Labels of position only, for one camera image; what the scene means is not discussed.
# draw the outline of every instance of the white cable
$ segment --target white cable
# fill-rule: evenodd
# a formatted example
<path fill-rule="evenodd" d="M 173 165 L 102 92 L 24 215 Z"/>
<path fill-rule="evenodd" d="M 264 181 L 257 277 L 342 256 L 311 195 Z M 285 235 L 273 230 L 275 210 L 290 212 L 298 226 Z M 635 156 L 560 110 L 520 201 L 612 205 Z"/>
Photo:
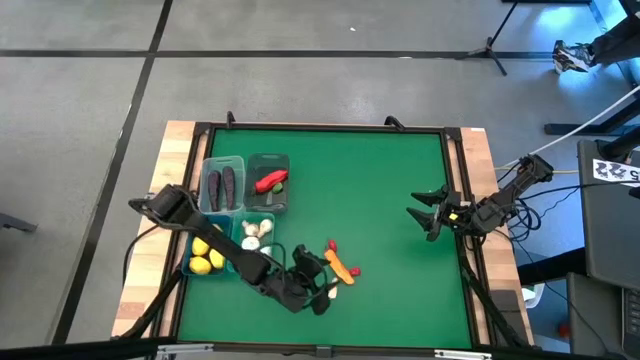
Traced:
<path fill-rule="evenodd" d="M 604 116 L 606 113 L 608 113 L 609 111 L 611 111 L 611 109 L 615 108 L 616 106 L 620 105 L 620 103 L 622 103 L 623 101 L 627 100 L 627 98 L 629 98 L 629 96 L 631 96 L 631 95 L 635 94 L 638 90 L 640 90 L 640 86 L 637 86 L 635 89 L 633 89 L 633 90 L 629 91 L 629 92 L 627 93 L 627 95 L 625 95 L 625 96 L 621 97 L 621 98 L 620 98 L 620 100 L 616 101 L 615 103 L 613 103 L 613 105 L 611 105 L 611 106 L 609 106 L 608 108 L 604 109 L 600 114 L 596 115 L 596 116 L 595 116 L 595 117 L 593 117 L 591 120 L 589 120 L 589 121 L 587 121 L 586 123 L 584 123 L 584 124 L 582 124 L 582 125 L 578 126 L 578 127 L 577 127 L 575 130 L 573 130 L 572 132 L 570 132 L 570 133 L 568 133 L 568 134 L 566 134 L 566 135 L 564 135 L 564 136 L 562 136 L 562 137 L 560 137 L 560 138 L 557 138 L 557 139 L 553 140 L 552 142 L 548 143 L 547 145 L 545 145 L 545 146 L 543 146 L 543 147 L 541 147 L 541 148 L 539 148 L 539 149 L 537 149 L 537 150 L 534 150 L 534 151 L 530 152 L 530 153 L 529 153 L 529 155 L 537 154 L 537 153 L 539 153 L 540 151 L 542 151 L 542 150 L 544 150 L 544 149 L 546 149 L 546 148 L 548 148 L 548 147 L 550 147 L 550 146 L 553 146 L 553 145 L 555 145 L 555 144 L 559 143 L 560 141 L 562 141 L 562 140 L 564 140 L 564 139 L 566 139 L 566 138 L 570 137 L 571 135 L 573 135 L 573 134 L 577 133 L 578 131 L 580 131 L 580 130 L 584 129 L 585 127 L 587 127 L 587 125 L 589 125 L 589 124 L 591 124 L 592 122 L 594 122 L 594 121 L 596 121 L 596 120 L 600 119 L 600 118 L 601 118 L 602 116 Z M 520 161 L 520 160 L 519 160 L 519 159 L 515 159 L 515 160 L 513 160 L 513 161 L 511 161 L 511 162 L 509 162 L 509 163 L 504 164 L 503 166 L 501 166 L 501 168 L 502 168 L 502 167 L 511 168 L 511 166 L 515 165 L 518 161 Z"/>

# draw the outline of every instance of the purple eggplant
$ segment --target purple eggplant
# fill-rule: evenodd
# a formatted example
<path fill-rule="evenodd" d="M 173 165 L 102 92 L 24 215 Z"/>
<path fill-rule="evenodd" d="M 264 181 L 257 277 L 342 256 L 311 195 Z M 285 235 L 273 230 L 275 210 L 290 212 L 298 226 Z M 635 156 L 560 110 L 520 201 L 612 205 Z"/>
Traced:
<path fill-rule="evenodd" d="M 209 202 L 211 203 L 211 211 L 220 211 L 218 206 L 218 189 L 220 188 L 220 171 L 214 171 L 209 174 L 207 183 L 209 185 Z"/>
<path fill-rule="evenodd" d="M 222 183 L 225 195 L 227 195 L 227 210 L 233 210 L 236 199 L 236 175 L 230 166 L 225 166 L 222 169 Z"/>

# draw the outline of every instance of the tripod stand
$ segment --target tripod stand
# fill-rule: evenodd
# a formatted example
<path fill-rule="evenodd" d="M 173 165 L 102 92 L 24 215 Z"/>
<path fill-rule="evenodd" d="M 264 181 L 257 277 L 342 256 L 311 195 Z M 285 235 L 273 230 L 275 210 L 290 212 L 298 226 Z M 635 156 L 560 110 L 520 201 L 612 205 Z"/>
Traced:
<path fill-rule="evenodd" d="M 496 42 L 496 39 L 500 35 L 500 32 L 502 31 L 502 28 L 504 27 L 504 25 L 509 20 L 509 17 L 511 17 L 511 13 L 513 13 L 513 10 L 516 9 L 517 5 L 518 5 L 517 1 L 514 2 L 513 5 L 511 5 L 511 9 L 509 9 L 509 12 L 507 13 L 507 16 L 505 16 L 504 20 L 502 20 L 502 24 L 500 24 L 500 27 L 498 28 L 498 30 L 496 31 L 496 33 L 493 36 L 487 38 L 487 42 L 486 42 L 484 47 L 482 47 L 480 49 L 473 50 L 473 51 L 469 51 L 468 53 L 466 53 L 465 55 L 457 58 L 456 60 L 464 60 L 464 59 L 468 59 L 468 58 L 471 58 L 471 57 L 491 58 L 496 63 L 496 65 L 498 65 L 498 68 L 500 69 L 500 72 L 502 72 L 502 75 L 503 76 L 507 76 L 507 71 L 504 69 L 504 67 L 500 63 L 500 59 L 498 59 L 498 57 L 496 56 L 496 53 L 493 52 L 493 43 Z"/>

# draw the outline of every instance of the white mushroom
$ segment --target white mushroom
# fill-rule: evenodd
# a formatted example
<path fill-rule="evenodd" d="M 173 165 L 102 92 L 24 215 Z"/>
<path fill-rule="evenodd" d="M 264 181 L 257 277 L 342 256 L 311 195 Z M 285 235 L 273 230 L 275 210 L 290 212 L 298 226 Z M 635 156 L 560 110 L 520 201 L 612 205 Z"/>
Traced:
<path fill-rule="evenodd" d="M 260 222 L 260 231 L 258 231 L 257 236 L 261 238 L 264 236 L 264 234 L 268 233 L 271 230 L 273 230 L 273 221 L 264 219 Z"/>
<path fill-rule="evenodd" d="M 242 226 L 244 226 L 244 233 L 247 236 L 256 236 L 256 235 L 258 235 L 258 232 L 260 231 L 260 228 L 258 228 L 258 225 L 249 224 L 246 221 L 242 222 Z"/>
<path fill-rule="evenodd" d="M 242 240 L 242 248 L 245 250 L 255 250 L 260 247 L 260 240 L 255 236 L 246 237 Z"/>

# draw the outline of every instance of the orange carrot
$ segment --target orange carrot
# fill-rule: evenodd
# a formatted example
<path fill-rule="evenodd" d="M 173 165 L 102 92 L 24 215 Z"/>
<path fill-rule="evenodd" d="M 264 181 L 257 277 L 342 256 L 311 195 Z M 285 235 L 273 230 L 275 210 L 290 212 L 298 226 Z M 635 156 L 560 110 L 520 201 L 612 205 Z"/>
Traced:
<path fill-rule="evenodd" d="M 338 254 L 336 254 L 335 251 L 328 249 L 324 252 L 324 257 L 329 260 L 329 266 L 345 284 L 355 284 L 353 276 L 349 274 L 349 270 L 347 270 L 347 268 L 342 264 L 342 261 L 340 261 Z"/>

